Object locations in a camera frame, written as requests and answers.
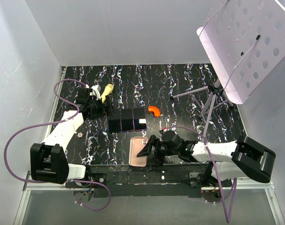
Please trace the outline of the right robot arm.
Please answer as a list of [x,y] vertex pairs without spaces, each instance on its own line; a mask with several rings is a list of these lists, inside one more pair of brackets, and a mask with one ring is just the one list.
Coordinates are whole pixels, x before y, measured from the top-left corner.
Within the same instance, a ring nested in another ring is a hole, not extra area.
[[147,156],[161,165],[167,156],[178,156],[187,163],[208,162],[206,171],[192,181],[212,187],[224,180],[244,177],[269,183],[276,159],[275,152],[248,136],[228,143],[209,143],[184,140],[172,130],[163,131],[160,138],[152,135],[133,141],[130,153],[132,166],[146,166]]

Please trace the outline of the purple phone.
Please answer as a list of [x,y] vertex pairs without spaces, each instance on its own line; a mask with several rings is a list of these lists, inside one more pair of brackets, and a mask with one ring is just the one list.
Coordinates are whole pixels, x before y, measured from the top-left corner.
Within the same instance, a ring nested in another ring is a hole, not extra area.
[[122,109],[120,111],[121,115],[121,130],[123,132],[129,132],[134,130],[133,114],[132,109]]

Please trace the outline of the pink phone case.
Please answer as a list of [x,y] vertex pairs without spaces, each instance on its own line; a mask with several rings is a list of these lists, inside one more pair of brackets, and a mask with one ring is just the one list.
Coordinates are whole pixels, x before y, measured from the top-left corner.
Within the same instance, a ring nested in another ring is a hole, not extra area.
[[137,155],[146,146],[148,139],[146,137],[133,137],[130,139],[129,165],[134,167],[146,166],[147,157],[137,157]]

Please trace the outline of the cream phone case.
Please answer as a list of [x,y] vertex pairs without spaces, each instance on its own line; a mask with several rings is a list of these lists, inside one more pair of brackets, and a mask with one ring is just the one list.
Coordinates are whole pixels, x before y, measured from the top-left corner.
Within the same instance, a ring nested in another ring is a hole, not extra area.
[[132,145],[133,145],[133,137],[130,139],[130,146],[129,146],[129,160],[128,163],[132,166]]

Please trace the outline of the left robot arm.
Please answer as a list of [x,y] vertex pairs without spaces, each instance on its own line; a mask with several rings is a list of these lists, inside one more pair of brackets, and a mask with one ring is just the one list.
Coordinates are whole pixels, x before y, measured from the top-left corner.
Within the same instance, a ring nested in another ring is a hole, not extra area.
[[75,103],[66,108],[62,122],[41,142],[30,148],[31,178],[35,181],[64,184],[76,180],[83,188],[92,182],[84,165],[68,163],[65,150],[77,129],[86,119],[96,120],[114,115],[110,95],[114,89],[108,84],[103,93],[100,87],[80,88]]

